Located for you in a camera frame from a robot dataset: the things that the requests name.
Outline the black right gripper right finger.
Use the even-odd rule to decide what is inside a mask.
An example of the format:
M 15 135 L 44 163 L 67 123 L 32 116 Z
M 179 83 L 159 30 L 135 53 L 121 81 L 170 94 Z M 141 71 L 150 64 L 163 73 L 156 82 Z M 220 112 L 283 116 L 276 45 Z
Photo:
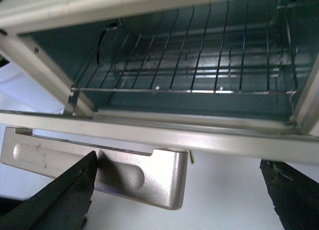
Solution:
M 319 184 L 287 163 L 262 159 L 260 169 L 286 230 L 319 228 Z

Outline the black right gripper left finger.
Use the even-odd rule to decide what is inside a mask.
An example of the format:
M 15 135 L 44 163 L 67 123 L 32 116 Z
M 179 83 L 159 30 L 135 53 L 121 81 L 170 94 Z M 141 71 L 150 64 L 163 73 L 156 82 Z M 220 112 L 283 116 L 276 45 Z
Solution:
M 2 230 L 80 230 L 98 169 L 92 151 L 45 188 L 0 219 Z

